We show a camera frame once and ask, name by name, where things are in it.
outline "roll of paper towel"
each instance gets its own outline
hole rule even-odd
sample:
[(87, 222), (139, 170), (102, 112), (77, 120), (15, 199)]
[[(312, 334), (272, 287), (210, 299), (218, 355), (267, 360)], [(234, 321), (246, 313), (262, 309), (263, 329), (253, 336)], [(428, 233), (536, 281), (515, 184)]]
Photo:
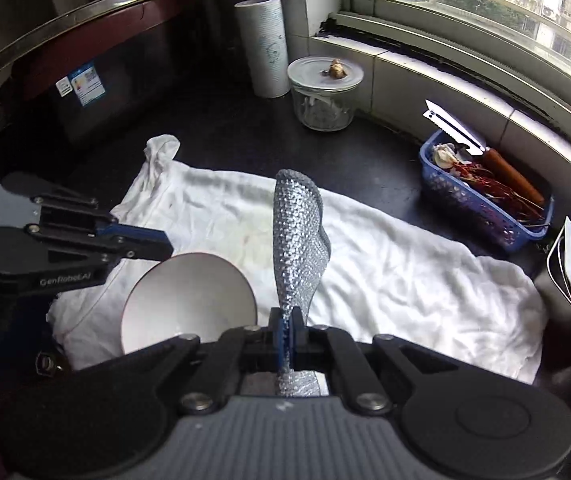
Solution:
[(290, 89), (281, 0), (247, 0), (235, 6), (252, 88), (259, 97), (280, 97)]

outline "gray ribbed panel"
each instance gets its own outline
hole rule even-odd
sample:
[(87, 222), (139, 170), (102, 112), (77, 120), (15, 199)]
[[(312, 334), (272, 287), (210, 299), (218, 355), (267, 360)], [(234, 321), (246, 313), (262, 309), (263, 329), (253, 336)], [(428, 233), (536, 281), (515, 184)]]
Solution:
[(110, 478), (446, 480), (387, 422), (353, 415), (336, 397), (232, 397), (218, 413), (183, 418), (152, 457)]

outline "glass jar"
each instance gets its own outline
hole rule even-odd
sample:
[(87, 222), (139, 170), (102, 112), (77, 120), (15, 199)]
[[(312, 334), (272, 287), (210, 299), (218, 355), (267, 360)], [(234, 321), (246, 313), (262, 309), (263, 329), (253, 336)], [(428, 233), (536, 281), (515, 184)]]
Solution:
[[(344, 77), (329, 75), (333, 62), (341, 63)], [(352, 122), (355, 93), (363, 80), (363, 70), (356, 63), (332, 57), (304, 57), (290, 63), (288, 77), (294, 112), (302, 124), (320, 132), (336, 132)]]

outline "qr code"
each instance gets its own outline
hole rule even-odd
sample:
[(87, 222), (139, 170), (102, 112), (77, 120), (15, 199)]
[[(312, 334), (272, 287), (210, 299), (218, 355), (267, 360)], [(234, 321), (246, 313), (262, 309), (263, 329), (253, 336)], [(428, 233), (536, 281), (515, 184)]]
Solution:
[(94, 68), (88, 68), (85, 73), (86, 81), (89, 83), (90, 81), (94, 81), (96, 79), (96, 72)]

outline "container lid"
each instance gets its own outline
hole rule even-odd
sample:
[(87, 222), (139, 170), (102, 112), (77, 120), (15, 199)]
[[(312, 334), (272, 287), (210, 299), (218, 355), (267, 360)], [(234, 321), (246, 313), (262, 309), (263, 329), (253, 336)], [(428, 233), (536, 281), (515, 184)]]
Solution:
[(344, 78), (334, 79), (327, 75), (329, 66), (335, 59), (337, 58), (328, 56), (302, 57), (290, 63), (287, 75), (294, 86), (309, 90), (342, 92), (357, 86), (363, 79), (363, 69), (347, 59), (339, 59), (347, 73)]

